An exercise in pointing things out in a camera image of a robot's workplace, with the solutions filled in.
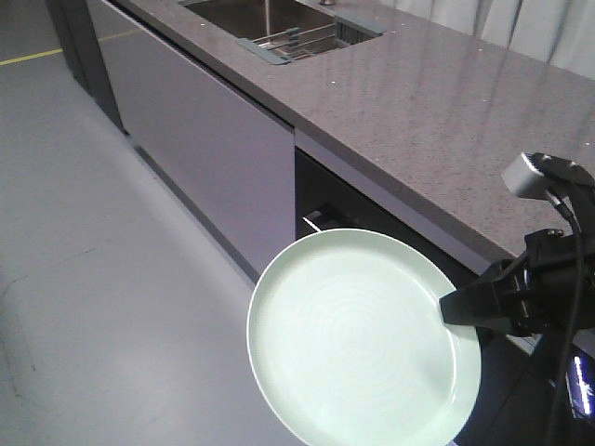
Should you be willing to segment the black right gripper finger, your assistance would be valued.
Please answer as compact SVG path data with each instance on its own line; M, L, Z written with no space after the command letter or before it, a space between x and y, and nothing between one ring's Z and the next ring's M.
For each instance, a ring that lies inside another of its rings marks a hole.
M521 317L518 283L512 260L491 265L470 284L439 301L443 321L451 325L482 328L515 328Z

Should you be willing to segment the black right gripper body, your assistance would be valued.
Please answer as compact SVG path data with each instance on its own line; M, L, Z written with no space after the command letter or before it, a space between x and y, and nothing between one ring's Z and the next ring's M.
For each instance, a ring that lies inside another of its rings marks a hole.
M532 335L570 327L575 302L577 254L575 236L560 230L540 230L524 237L521 317L514 334Z

